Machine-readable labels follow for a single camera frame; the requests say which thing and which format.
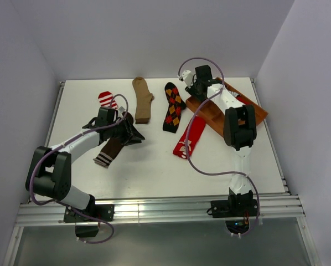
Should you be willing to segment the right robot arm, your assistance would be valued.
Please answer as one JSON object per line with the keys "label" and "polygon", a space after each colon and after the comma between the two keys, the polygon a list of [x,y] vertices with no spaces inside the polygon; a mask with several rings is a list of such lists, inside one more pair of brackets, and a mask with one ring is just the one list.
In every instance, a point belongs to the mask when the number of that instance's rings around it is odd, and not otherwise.
{"label": "right robot arm", "polygon": [[213,78],[211,68],[202,65],[195,72],[185,70],[179,79],[186,91],[200,100],[200,107],[215,104],[224,114],[223,138],[232,150],[234,170],[230,171],[229,196],[225,212],[240,216],[245,211],[256,211],[255,187],[250,181],[250,153],[257,136],[255,108],[238,99],[238,94],[227,88],[223,80]]}

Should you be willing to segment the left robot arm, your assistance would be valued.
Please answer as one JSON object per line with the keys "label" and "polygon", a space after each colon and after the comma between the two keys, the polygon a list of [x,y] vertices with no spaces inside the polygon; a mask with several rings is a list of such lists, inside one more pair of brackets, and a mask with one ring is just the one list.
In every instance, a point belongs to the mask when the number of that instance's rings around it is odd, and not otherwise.
{"label": "left robot arm", "polygon": [[100,107],[77,135],[53,147],[39,146],[33,153],[25,182],[25,188],[34,195],[49,197],[76,208],[76,215],[83,221],[96,216],[95,199],[71,184],[72,164],[84,153],[111,138],[122,144],[133,145],[145,140],[133,124],[121,112]]}

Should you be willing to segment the red patterned sock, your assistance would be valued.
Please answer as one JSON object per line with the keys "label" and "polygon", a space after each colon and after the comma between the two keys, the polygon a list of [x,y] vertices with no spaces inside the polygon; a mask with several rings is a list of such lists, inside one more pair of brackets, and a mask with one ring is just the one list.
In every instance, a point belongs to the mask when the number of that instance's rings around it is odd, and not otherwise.
{"label": "red patterned sock", "polygon": [[180,140],[176,144],[173,155],[176,155],[180,158],[187,159],[187,157],[191,156],[197,142],[199,141],[204,129],[205,129],[206,122],[203,118],[196,116],[192,126],[190,128],[188,134],[188,141],[185,141],[185,138],[188,133],[188,126],[185,129],[183,135],[181,136]]}

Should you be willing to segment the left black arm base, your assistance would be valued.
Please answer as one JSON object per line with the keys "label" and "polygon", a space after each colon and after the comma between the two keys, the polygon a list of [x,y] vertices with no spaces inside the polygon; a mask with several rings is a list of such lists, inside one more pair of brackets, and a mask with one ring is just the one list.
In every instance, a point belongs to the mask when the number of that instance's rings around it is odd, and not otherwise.
{"label": "left black arm base", "polygon": [[114,204],[97,204],[90,210],[66,207],[63,222],[74,223],[75,235],[85,240],[96,237],[101,224],[104,224],[110,227],[111,235],[109,238],[111,238],[115,232],[113,225],[110,224],[113,221],[114,208]]}

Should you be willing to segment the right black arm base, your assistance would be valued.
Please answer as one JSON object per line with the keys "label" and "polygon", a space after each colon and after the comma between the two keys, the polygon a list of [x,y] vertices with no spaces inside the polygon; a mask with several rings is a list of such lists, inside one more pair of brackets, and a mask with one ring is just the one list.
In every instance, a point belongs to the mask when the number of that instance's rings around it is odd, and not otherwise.
{"label": "right black arm base", "polygon": [[258,221],[260,214],[260,202],[254,199],[254,194],[249,191],[246,194],[230,193],[226,200],[213,200],[207,215],[213,218],[236,218],[225,221],[226,228],[231,235],[241,237],[250,231],[250,218],[255,217]]}

